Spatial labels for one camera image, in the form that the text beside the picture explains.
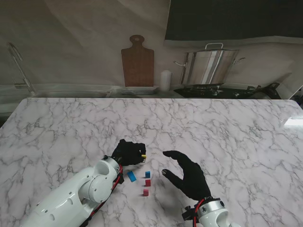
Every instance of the black glove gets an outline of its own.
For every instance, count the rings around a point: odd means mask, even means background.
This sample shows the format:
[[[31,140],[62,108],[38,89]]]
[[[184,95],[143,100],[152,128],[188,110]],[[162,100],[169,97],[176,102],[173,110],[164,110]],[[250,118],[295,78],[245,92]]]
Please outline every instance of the black glove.
[[[146,154],[144,143],[133,143],[120,140],[113,152],[112,158],[122,166],[136,165],[144,161],[141,155]]]
[[[174,186],[179,188],[187,197],[193,200],[200,201],[205,197],[211,196],[204,173],[197,163],[193,162],[185,154],[179,151],[164,151],[163,154],[177,160],[183,169],[183,180],[168,169],[162,170],[162,174],[169,179]]]

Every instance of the blue cube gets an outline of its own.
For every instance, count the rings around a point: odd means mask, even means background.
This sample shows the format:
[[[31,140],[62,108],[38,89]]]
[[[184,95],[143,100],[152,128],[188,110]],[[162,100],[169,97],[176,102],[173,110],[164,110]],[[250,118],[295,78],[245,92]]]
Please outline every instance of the blue cube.
[[[131,180],[131,182],[134,182],[135,180],[137,180],[132,171],[128,172],[127,175],[129,177],[129,179]]]
[[[151,177],[151,172],[150,171],[146,171],[145,172],[145,178],[150,178]]]

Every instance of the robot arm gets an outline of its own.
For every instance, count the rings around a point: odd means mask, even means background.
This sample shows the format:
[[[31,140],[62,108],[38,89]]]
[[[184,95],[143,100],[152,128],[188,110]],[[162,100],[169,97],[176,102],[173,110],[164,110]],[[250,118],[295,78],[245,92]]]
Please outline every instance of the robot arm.
[[[62,183],[32,210],[20,227],[84,227],[122,183],[122,166],[145,159],[145,145],[120,140],[112,157],[104,156]]]
[[[162,174],[187,197],[200,201],[194,208],[190,206],[185,208],[186,212],[182,214],[184,220],[193,220],[194,227],[197,222],[204,227],[240,227],[228,221],[228,210],[220,198],[214,199],[211,196],[200,165],[179,151],[164,151],[163,154],[178,161],[184,177],[180,179],[168,169],[163,169]]]

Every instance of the kitchen counter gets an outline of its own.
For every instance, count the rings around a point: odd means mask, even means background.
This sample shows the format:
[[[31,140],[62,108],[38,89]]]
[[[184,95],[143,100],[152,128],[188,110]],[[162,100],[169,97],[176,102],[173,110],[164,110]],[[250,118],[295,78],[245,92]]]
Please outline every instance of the kitchen counter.
[[[146,144],[137,181],[118,185],[90,227],[180,227],[188,199],[161,175],[181,176],[164,150],[179,150],[205,171],[242,227],[303,225],[303,111],[294,101],[31,98],[0,129],[0,226],[18,226],[51,190],[120,139]],[[145,171],[151,171],[148,197]]]

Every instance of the wooden cutting board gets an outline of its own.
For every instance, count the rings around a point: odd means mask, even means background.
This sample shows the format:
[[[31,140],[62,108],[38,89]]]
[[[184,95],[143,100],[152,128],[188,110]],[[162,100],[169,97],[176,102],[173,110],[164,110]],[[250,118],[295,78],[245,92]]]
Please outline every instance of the wooden cutting board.
[[[144,37],[129,38],[131,48],[122,49],[122,64],[126,87],[153,87],[153,50],[142,46]]]

